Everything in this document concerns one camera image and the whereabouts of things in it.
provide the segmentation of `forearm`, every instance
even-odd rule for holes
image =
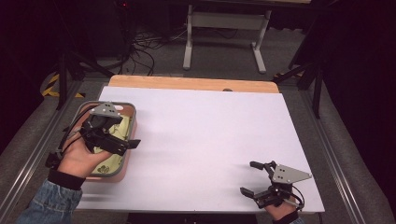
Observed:
[[[29,207],[17,223],[71,223],[71,215],[78,206],[84,178],[51,170]]]

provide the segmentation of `white table surface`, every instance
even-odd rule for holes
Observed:
[[[280,93],[104,87],[99,100],[133,104],[142,142],[121,182],[84,183],[78,209],[257,213],[239,189],[271,183],[251,161],[311,173]],[[324,211],[314,178],[294,186],[304,212]]]

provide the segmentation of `yellow object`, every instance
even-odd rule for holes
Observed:
[[[118,137],[119,139],[128,140],[128,132],[130,131],[130,117],[122,116],[122,122],[119,125],[114,125],[110,128],[110,133]],[[95,147],[94,153],[98,153],[102,151],[101,148]],[[122,156],[114,154],[107,160],[101,162],[96,168],[93,170],[93,176],[112,176],[116,175],[120,171],[120,166],[122,165]]]

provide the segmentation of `denim sleeve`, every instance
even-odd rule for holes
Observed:
[[[294,221],[292,221],[290,224],[304,224],[304,221],[302,218],[298,217]]]
[[[45,180],[17,223],[71,223],[81,196],[81,190],[63,188]]]

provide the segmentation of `hand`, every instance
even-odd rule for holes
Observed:
[[[100,162],[105,161],[112,155],[107,151],[91,153],[79,132],[64,143],[64,148],[66,146],[69,147],[64,152],[64,158],[58,167],[58,171],[81,178],[89,176]]]
[[[293,197],[290,197],[290,201],[295,202]],[[280,206],[275,207],[273,205],[268,205],[264,207],[265,210],[272,216],[273,220],[278,221],[282,217],[293,213],[296,210],[296,206],[290,203],[283,202]]]

